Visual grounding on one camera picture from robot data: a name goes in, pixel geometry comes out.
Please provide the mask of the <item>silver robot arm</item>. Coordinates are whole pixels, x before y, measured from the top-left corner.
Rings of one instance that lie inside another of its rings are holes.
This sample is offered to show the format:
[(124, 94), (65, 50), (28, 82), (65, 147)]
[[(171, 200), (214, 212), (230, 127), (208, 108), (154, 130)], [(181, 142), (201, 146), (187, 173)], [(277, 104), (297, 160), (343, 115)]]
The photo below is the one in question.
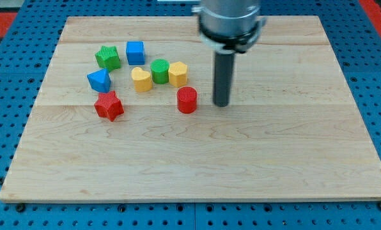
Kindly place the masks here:
[(200, 0), (192, 7), (201, 41), (219, 54), (243, 54), (260, 37), (266, 18), (260, 0)]

